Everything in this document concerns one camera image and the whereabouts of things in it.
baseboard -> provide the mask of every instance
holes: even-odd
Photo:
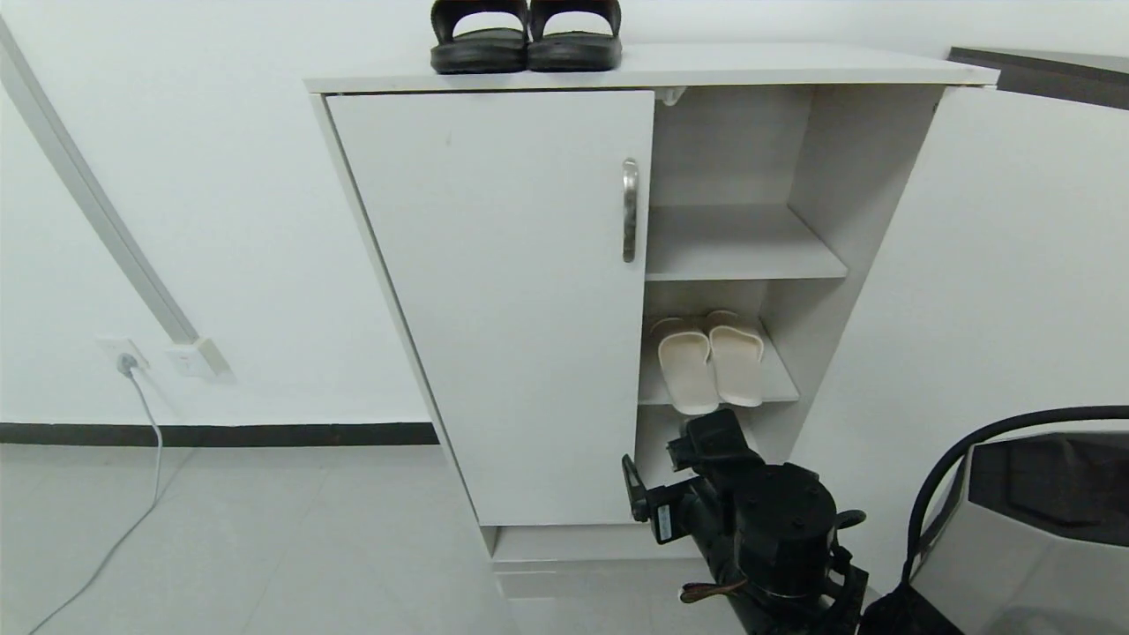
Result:
[[[161,426],[166,447],[438,445],[428,423],[280,426]],[[0,443],[151,446],[149,426],[0,423]]]

cabinet door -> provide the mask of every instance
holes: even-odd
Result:
[[[981,88],[940,101],[791,454],[869,514],[842,541],[876,589],[963,435],[1129,401],[1127,201],[1129,112]]]
[[[330,103],[479,522],[631,522],[653,94]]]

cabinet handle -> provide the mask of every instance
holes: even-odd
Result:
[[[634,261],[636,217],[639,214],[639,164],[623,162],[623,262]]]

slipper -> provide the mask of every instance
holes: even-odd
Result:
[[[761,358],[764,339],[761,333],[755,327],[741,322],[732,311],[710,313],[706,316],[706,328],[718,395],[746,408],[763,403]]]
[[[658,340],[658,366],[674,409],[691,417],[717,410],[706,333],[681,318],[667,318],[655,323],[650,334]]]
[[[545,35],[549,18],[566,12],[595,14],[612,27],[612,34],[571,31]],[[531,0],[528,68],[542,72],[612,70],[620,66],[619,0]]]
[[[458,20],[487,12],[517,16],[522,29],[483,28],[455,35]],[[526,24],[524,0],[435,0],[431,28],[439,44],[431,49],[431,68],[439,75],[525,70]]]

gray device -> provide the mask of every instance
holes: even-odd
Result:
[[[1030,420],[1068,410],[1079,412]],[[1004,428],[1127,412],[1023,415],[954,446],[918,496],[902,584],[867,609],[859,633],[1129,635],[1129,433],[982,441]],[[924,510],[957,461],[922,532]]]

